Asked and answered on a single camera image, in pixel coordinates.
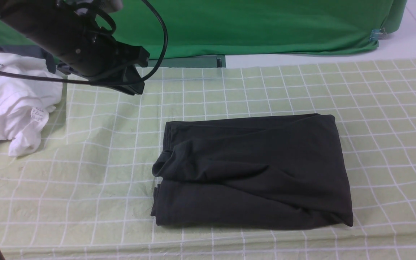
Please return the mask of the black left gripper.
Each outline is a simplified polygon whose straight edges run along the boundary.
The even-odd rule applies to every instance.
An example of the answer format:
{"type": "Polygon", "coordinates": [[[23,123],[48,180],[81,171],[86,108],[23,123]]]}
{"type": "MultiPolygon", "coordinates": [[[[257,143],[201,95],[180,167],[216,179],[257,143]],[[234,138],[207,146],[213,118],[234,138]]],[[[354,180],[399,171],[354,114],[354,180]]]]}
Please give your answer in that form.
{"type": "Polygon", "coordinates": [[[145,82],[135,66],[147,67],[149,56],[142,46],[96,36],[60,56],[57,69],[66,75],[81,76],[99,87],[127,95],[142,95],[145,82]]]}

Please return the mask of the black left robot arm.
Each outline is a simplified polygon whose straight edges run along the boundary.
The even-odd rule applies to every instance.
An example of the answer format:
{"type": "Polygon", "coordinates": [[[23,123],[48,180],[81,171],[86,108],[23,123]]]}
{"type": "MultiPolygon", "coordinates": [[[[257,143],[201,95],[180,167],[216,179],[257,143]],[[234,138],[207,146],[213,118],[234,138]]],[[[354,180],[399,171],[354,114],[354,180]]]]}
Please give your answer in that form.
{"type": "Polygon", "coordinates": [[[142,46],[118,42],[104,0],[0,0],[0,20],[57,57],[63,73],[128,95],[141,95],[145,80],[136,65],[148,66],[142,46]]]}

